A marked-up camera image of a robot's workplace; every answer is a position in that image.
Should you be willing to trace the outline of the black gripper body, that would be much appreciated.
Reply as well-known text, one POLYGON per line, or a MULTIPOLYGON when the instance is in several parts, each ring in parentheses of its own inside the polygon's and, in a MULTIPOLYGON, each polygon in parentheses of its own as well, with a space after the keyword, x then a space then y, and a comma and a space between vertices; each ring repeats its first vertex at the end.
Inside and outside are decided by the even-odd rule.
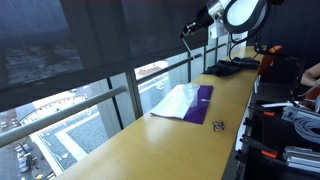
POLYGON ((193 31, 189 32, 190 34, 195 33, 202 28, 209 27, 214 23, 214 19, 209 14, 208 8, 204 6, 200 11, 197 12, 197 17, 193 22, 196 23, 196 27, 193 31))

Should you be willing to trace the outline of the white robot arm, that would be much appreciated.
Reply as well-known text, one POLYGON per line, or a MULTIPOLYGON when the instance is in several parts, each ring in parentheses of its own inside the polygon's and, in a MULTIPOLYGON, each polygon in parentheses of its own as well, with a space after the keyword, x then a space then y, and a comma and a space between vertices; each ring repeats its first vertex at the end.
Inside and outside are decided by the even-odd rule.
POLYGON ((181 39, 207 28, 212 38, 260 30, 272 5, 284 0, 210 0, 179 34, 181 39))

